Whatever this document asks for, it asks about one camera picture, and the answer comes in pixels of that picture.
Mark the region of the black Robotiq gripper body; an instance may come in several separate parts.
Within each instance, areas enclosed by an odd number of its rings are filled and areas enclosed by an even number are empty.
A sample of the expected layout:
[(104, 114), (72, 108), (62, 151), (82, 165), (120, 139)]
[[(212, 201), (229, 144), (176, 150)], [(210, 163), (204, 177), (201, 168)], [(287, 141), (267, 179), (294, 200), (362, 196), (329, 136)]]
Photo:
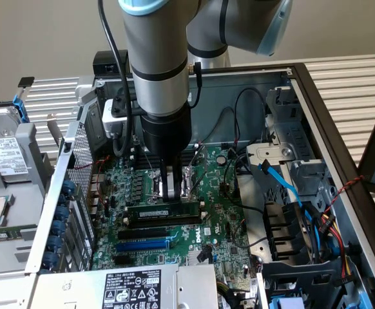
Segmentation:
[(140, 121), (147, 148), (166, 165), (173, 165), (191, 141), (191, 108), (182, 106), (165, 117), (142, 115)]

